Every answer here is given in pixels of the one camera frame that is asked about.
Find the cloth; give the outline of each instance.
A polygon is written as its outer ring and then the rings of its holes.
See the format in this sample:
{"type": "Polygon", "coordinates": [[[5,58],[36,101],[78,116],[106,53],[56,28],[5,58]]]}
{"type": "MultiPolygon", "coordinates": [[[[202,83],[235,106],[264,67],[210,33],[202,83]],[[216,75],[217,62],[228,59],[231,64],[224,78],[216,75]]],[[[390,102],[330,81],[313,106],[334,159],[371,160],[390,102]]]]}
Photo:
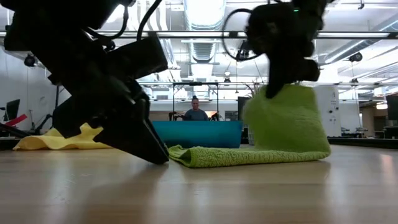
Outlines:
{"type": "Polygon", "coordinates": [[[206,112],[201,109],[188,110],[185,115],[190,121],[208,121],[209,117],[207,116],[206,112]]]}
{"type": "Polygon", "coordinates": [[[37,149],[111,149],[105,144],[94,142],[93,138],[102,128],[91,128],[88,124],[80,127],[81,134],[65,139],[56,129],[51,129],[42,136],[24,137],[14,147],[14,150],[37,149]]]}
{"type": "Polygon", "coordinates": [[[315,92],[286,85],[269,100],[266,86],[244,107],[244,122],[254,133],[254,148],[169,148],[170,158],[187,167],[221,167],[324,159],[330,145],[323,130],[315,92]]]}

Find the person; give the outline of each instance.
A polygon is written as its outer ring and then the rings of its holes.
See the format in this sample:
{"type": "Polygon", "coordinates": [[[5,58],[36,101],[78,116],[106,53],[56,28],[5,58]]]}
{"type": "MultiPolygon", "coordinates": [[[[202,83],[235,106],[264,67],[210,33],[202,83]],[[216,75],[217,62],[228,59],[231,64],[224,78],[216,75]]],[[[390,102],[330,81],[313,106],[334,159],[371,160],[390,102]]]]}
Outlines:
{"type": "Polygon", "coordinates": [[[207,116],[206,112],[199,109],[199,99],[196,96],[192,98],[192,109],[188,110],[185,113],[185,117],[189,121],[208,121],[209,117],[207,116]]]}

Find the wooden table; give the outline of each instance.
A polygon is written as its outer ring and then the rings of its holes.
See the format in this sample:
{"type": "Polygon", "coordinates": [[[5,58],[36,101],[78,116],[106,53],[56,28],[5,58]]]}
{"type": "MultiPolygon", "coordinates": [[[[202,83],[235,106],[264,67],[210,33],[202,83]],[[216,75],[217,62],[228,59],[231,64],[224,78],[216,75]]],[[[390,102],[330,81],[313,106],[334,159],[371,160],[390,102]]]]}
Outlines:
{"type": "Polygon", "coordinates": [[[398,151],[189,169],[119,150],[0,152],[0,223],[398,223],[398,151]]]}

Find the metal frame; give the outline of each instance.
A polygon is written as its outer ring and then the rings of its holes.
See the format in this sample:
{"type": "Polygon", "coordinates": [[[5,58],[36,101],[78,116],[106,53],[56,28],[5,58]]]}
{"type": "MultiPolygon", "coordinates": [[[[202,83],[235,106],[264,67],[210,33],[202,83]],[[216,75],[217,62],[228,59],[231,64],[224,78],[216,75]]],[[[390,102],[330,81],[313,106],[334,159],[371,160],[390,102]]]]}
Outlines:
{"type": "MultiPolygon", "coordinates": [[[[117,31],[99,30],[102,35],[114,35],[117,31]]],[[[160,39],[246,39],[244,31],[145,31],[142,37],[156,35],[160,39]]],[[[0,38],[6,36],[5,30],[0,30],[0,38]]],[[[135,39],[136,31],[125,31],[120,39],[135,39]]],[[[397,40],[398,32],[319,32],[316,39],[343,40],[397,40]]]]}
{"type": "Polygon", "coordinates": [[[173,113],[175,112],[175,94],[180,91],[185,85],[189,85],[189,86],[203,86],[203,85],[208,85],[209,88],[210,85],[215,85],[217,87],[217,114],[218,114],[218,90],[220,89],[220,84],[218,82],[173,82],[173,113]],[[177,90],[177,92],[175,91],[175,86],[176,85],[181,85],[181,87],[177,90]]]}

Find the ceiling duct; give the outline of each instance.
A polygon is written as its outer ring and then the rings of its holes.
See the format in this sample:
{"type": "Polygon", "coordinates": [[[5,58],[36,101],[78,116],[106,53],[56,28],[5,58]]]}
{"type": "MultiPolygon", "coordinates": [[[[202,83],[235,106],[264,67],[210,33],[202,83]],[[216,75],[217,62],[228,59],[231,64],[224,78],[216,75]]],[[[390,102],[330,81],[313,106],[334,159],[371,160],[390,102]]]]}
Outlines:
{"type": "MultiPolygon", "coordinates": [[[[388,20],[380,23],[372,31],[379,31],[379,32],[397,32],[398,31],[398,14],[390,17],[388,20]]],[[[359,52],[360,50],[369,47],[380,40],[353,40],[345,44],[344,46],[340,47],[339,49],[335,50],[334,52],[328,54],[324,58],[324,64],[335,63],[349,56],[359,52]]]]}
{"type": "MultiPolygon", "coordinates": [[[[218,31],[223,24],[226,0],[183,0],[184,16],[190,31],[218,31]]],[[[216,51],[214,43],[191,43],[190,52],[196,62],[210,62],[216,51]]]]}

